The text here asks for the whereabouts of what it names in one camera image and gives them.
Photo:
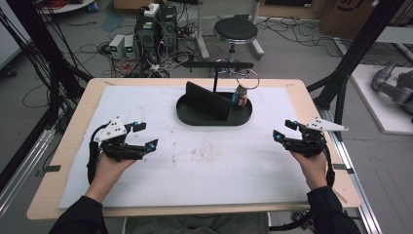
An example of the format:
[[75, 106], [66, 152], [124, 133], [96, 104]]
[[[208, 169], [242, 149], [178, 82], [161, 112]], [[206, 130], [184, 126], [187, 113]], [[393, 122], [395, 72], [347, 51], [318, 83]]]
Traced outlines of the black computer tower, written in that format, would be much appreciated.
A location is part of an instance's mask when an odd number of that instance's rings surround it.
[[135, 39], [143, 60], [159, 63], [161, 51], [171, 53], [177, 49], [177, 10], [175, 6], [160, 5], [154, 18], [144, 16], [147, 7], [137, 15]]

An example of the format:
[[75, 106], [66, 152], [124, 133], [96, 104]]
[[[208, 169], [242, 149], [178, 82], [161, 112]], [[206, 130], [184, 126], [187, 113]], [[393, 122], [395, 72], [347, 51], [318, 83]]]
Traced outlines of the grey power supply unit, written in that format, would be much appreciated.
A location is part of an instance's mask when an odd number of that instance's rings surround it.
[[132, 35], [125, 36], [124, 48], [127, 59], [136, 59], [135, 42]]
[[109, 43], [109, 49], [113, 59], [122, 59], [125, 55], [125, 36], [116, 35]]

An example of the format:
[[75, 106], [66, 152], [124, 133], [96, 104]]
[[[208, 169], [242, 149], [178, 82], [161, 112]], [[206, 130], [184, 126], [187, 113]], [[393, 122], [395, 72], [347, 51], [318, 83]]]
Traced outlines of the black wallet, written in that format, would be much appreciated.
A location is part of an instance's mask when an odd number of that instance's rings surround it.
[[218, 121], [228, 119], [231, 110], [231, 101], [218, 94], [203, 88], [195, 83], [186, 83], [185, 102]]

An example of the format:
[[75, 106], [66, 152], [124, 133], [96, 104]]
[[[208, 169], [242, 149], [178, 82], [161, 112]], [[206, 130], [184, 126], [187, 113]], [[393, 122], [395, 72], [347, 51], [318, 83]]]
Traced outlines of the aluminium rail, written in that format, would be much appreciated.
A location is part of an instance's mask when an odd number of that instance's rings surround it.
[[29, 144], [28, 150], [22, 153], [23, 158], [21, 163], [13, 172], [11, 179], [6, 183], [4, 189], [0, 192], [0, 219], [6, 214], [16, 199], [19, 191], [49, 148], [55, 134], [55, 128], [45, 129]]
[[346, 148], [344, 140], [341, 139], [341, 134], [333, 131], [328, 131], [332, 144], [338, 152], [338, 157], [346, 167], [347, 175], [350, 177], [352, 184], [360, 199], [360, 206], [357, 208], [360, 220], [367, 234], [383, 234], [379, 222], [369, 204], [368, 198], [364, 192], [362, 184], [358, 178], [356, 168], [352, 162], [351, 156]]

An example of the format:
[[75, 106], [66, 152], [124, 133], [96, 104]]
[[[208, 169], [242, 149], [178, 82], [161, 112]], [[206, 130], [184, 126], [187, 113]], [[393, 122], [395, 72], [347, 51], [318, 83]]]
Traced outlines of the black oval tray with hanger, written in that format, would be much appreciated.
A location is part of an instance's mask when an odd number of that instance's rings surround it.
[[221, 68], [252, 68], [251, 62], [222, 62], [222, 61], [186, 61], [184, 67], [190, 69], [196, 68], [212, 68], [215, 72], [212, 92], [228, 98], [231, 101], [231, 110], [227, 120], [218, 121], [207, 116], [203, 112], [189, 106], [184, 99], [184, 95], [180, 97], [176, 103], [176, 114], [179, 120], [190, 126], [240, 126], [245, 124], [252, 114], [252, 103], [245, 94], [241, 92], [218, 92], [218, 70]]

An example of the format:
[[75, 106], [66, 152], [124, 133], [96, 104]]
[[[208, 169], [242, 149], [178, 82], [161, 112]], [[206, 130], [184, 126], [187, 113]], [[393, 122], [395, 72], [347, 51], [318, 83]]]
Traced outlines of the white platform board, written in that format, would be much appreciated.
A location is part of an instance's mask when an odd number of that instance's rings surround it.
[[405, 113], [389, 96], [371, 88], [380, 65], [360, 64], [352, 74], [352, 81], [382, 133], [413, 136], [413, 115]]

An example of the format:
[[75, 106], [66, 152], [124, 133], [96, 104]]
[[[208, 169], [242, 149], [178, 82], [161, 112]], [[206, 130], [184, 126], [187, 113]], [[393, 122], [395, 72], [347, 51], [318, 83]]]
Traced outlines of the person's right hand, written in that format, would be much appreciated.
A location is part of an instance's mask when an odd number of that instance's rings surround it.
[[299, 163], [306, 179], [306, 183], [311, 190], [325, 187], [327, 185], [327, 162], [323, 153], [310, 158], [306, 158], [304, 155], [296, 152], [290, 152], [290, 154]]

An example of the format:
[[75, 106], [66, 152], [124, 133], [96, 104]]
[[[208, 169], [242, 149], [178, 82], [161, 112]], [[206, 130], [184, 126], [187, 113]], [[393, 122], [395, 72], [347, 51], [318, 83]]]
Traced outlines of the black tape strip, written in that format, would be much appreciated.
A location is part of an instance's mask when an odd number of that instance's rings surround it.
[[346, 171], [349, 175], [354, 173], [354, 169], [348, 168], [345, 164], [333, 164], [334, 170]]
[[61, 165], [47, 166], [46, 168], [44, 168], [42, 170], [38, 170], [35, 173], [35, 176], [43, 177], [46, 173], [59, 172], [60, 168], [61, 168]]

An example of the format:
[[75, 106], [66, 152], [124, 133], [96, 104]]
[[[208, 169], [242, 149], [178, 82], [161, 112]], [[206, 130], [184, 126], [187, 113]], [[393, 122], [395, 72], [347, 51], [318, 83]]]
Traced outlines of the wooden table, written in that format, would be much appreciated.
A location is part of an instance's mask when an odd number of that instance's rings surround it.
[[[105, 88], [109, 86], [150, 86], [150, 87], [182, 87], [185, 90], [187, 81], [184, 78], [103, 78], [92, 80], [68, 125], [59, 144], [53, 165], [61, 165], [59, 172], [45, 174], [36, 195], [27, 211], [30, 219], [52, 219], [58, 217], [67, 207], [74, 203], [87, 189], [87, 169], [89, 161], [90, 137], [85, 134], [94, 116]], [[297, 120], [309, 123], [318, 117], [304, 83], [297, 79], [264, 79], [259, 87], [285, 88], [293, 105]], [[273, 212], [306, 210], [304, 204], [239, 204], [209, 205], [187, 207], [121, 207], [107, 208], [107, 216], [139, 216], [139, 215], [206, 215], [249, 212]]]

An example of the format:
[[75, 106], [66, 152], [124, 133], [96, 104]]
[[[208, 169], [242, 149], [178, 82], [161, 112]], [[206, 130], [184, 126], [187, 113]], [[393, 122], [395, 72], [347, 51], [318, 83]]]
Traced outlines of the white power strip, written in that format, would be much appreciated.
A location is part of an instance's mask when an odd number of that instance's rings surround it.
[[148, 9], [144, 11], [144, 16], [154, 18], [160, 10], [160, 5], [151, 3]]

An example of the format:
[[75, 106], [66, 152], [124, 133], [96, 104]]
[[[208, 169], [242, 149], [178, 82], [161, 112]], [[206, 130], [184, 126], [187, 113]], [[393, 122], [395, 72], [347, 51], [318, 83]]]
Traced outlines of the black round stool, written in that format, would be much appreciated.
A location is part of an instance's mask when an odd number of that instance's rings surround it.
[[235, 47], [245, 45], [254, 41], [258, 34], [258, 29], [254, 23], [241, 17], [232, 17], [219, 20], [213, 29], [214, 36], [230, 44], [228, 61], [235, 60]]

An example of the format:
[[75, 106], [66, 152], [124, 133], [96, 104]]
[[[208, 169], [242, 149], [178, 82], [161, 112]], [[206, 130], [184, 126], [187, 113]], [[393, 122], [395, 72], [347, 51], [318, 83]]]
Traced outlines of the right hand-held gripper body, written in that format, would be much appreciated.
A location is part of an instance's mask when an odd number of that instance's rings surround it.
[[316, 117], [308, 124], [299, 123], [297, 131], [301, 133], [301, 139], [285, 137], [282, 146], [288, 151], [310, 158], [319, 155], [327, 148], [324, 131], [343, 132], [347, 130], [345, 126]]

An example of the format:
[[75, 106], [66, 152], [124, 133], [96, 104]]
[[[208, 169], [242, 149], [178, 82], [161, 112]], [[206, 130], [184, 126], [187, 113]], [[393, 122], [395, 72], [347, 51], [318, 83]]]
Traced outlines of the cardboard box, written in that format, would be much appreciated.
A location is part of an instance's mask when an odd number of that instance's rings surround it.
[[376, 0], [327, 0], [319, 22], [320, 33], [355, 39], [377, 4]]

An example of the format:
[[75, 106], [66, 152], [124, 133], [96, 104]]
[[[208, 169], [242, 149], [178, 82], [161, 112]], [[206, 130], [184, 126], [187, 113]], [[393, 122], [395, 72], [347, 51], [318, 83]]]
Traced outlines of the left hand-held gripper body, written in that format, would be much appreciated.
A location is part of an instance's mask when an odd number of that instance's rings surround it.
[[122, 160], [141, 160], [147, 153], [145, 145], [129, 145], [125, 143], [127, 124], [119, 116], [107, 124], [94, 130], [94, 158], [104, 151], [105, 154], [118, 162]]

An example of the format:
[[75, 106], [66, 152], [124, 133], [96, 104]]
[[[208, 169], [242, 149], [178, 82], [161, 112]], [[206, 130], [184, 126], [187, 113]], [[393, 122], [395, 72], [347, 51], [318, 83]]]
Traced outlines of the person's left hand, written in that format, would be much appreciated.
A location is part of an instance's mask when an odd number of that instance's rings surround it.
[[102, 152], [98, 156], [95, 175], [85, 196], [102, 203], [123, 172], [135, 163], [135, 160], [116, 161]]

